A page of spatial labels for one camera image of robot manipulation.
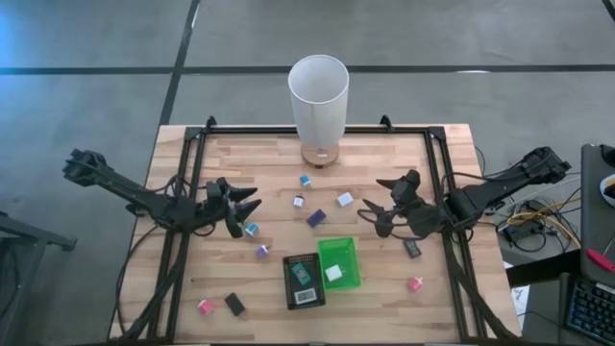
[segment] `cup base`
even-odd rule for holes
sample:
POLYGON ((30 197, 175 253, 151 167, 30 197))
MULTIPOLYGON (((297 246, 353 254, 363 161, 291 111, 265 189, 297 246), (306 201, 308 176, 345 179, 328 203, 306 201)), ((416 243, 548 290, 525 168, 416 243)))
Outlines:
POLYGON ((319 149, 315 146, 301 144, 301 156, 309 166, 327 168, 337 161, 339 145, 327 149, 319 149))

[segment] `white cube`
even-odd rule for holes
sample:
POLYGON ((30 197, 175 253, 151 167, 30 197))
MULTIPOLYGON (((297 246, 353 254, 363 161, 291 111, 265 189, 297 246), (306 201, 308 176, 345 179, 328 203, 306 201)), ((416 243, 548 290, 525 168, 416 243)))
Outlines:
POLYGON ((292 204, 296 207, 296 208, 301 208, 304 205, 304 198, 297 196, 295 197, 295 199, 292 201, 292 204))
POLYGON ((339 265, 337 264, 331 268, 327 268, 327 270, 325 270, 325 274, 327 274, 327 279, 329 279, 330 282, 342 277, 342 271, 339 269, 339 265))
POLYGON ((341 196, 337 197, 337 204, 339 204, 339 207, 346 207, 349 204, 353 203, 353 196, 350 194, 350 192, 346 192, 344 194, 342 194, 341 196))

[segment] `concrete floor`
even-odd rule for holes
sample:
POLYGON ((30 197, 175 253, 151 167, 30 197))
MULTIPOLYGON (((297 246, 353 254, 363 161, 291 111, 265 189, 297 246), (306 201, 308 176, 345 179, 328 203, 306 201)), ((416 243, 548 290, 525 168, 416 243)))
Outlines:
MULTIPOLYGON (((189 6, 5 0, 0 67, 173 66, 189 6)), ((615 23, 598 0, 203 0, 194 24, 186 66, 291 65, 310 54, 347 64, 615 62, 615 23)), ((79 238, 73 253, 48 251, 22 344, 105 339, 135 221, 120 199, 64 180, 63 160, 73 148, 96 150, 143 182, 170 79, 0 76, 0 210, 79 238)), ((581 144, 613 144, 614 86, 609 72, 353 74, 348 123, 384 113, 397 123, 470 123, 487 172, 542 145, 578 170, 581 144)), ((183 76, 170 123, 209 115, 291 123, 285 76, 183 76)), ((558 248, 552 241, 533 257, 558 248)))

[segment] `keyboard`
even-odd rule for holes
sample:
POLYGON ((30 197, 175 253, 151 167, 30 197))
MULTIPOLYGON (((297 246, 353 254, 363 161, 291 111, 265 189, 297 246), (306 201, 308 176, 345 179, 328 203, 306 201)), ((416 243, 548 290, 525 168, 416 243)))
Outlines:
POLYGON ((615 346, 615 290, 575 280, 566 327, 615 346))

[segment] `green bin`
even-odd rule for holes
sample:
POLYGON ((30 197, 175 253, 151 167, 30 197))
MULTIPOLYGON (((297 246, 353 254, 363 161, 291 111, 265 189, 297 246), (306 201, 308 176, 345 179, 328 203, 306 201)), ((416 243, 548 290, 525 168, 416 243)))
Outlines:
POLYGON ((351 237, 320 240, 318 242, 318 255, 326 290, 351 289, 361 286, 357 250, 355 241, 351 237), (336 264, 339 265, 342 277, 330 282, 325 270, 336 264))

